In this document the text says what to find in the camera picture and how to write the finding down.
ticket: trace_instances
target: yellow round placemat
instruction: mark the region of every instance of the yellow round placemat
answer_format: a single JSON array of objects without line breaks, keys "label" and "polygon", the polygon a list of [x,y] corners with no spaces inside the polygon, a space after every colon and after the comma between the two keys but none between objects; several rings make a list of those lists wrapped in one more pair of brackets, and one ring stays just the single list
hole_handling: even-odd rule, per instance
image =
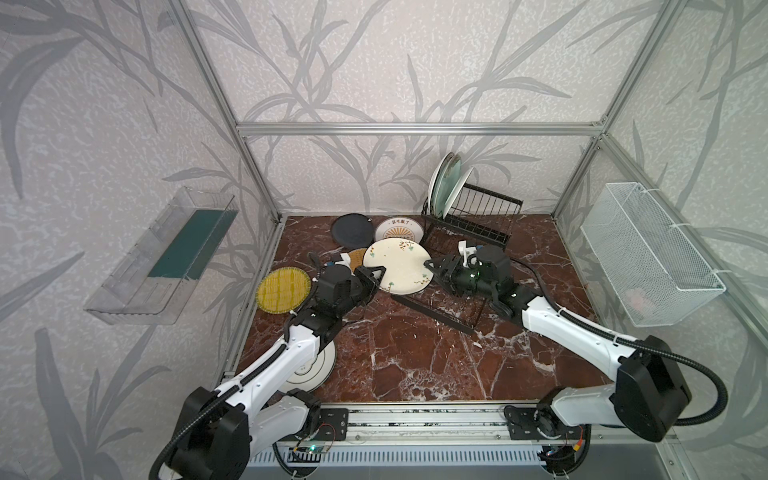
[{"label": "yellow round placemat", "polygon": [[310,294],[312,280],[304,270],[285,266],[270,272],[256,290],[256,303],[267,313],[285,313],[298,307]]},{"label": "yellow round placemat", "polygon": [[362,258],[366,255],[367,248],[359,248],[349,252],[349,269],[354,273],[355,268],[362,265]]}]

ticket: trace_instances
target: wall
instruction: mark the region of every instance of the wall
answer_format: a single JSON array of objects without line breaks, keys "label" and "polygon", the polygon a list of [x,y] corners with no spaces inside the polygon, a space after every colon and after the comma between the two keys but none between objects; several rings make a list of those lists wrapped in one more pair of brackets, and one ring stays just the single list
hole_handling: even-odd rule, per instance
[{"label": "wall", "polygon": [[[688,3],[611,132],[766,305],[768,206],[768,2]],[[768,356],[722,297],[675,326],[631,325],[579,227],[603,186],[627,181],[598,154],[558,227],[601,321],[655,335],[673,351],[712,368],[730,403],[718,419],[675,428],[703,479],[764,478],[768,471]],[[684,415],[708,409],[714,391],[686,369],[694,400]]]},{"label": "wall", "polygon": [[[239,121],[590,122],[606,110],[661,1],[188,4]],[[547,213],[586,140],[278,136],[250,144],[286,212],[419,211],[432,170],[453,150],[482,165],[480,186]],[[331,190],[343,198],[331,202]]]},{"label": "wall", "polygon": [[[164,2],[11,3],[0,478],[146,478],[184,398],[215,381],[273,225]],[[83,311],[182,185],[231,192],[240,213],[178,321]]]}]

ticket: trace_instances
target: white mesh basket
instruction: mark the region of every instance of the white mesh basket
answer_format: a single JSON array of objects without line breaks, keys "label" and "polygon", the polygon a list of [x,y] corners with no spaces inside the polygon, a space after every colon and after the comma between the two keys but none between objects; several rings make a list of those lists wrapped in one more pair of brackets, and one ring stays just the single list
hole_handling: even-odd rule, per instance
[{"label": "white mesh basket", "polygon": [[635,326],[674,325],[725,291],[641,184],[605,184],[581,231]]}]

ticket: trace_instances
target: orange sunburst design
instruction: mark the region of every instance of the orange sunburst design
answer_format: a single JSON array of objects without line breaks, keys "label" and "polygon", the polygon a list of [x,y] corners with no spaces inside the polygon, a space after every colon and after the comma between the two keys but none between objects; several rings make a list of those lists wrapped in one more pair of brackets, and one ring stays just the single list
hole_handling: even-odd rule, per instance
[{"label": "orange sunburst design", "polygon": [[392,227],[384,232],[384,238],[390,237],[406,238],[413,242],[416,241],[416,236],[413,234],[413,232],[409,228],[405,227]]}]

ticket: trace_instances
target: gray floor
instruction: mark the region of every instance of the gray floor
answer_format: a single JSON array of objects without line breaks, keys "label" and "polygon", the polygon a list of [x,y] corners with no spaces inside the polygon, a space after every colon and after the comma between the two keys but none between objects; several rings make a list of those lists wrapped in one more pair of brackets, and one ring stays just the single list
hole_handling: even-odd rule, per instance
[{"label": "gray floor", "polygon": [[[279,468],[248,468],[240,480],[287,480]],[[538,467],[345,467],[319,468],[312,480],[545,480],[551,475]],[[593,445],[584,464],[570,475],[572,480],[621,478],[622,480],[668,480],[654,445]]]}]

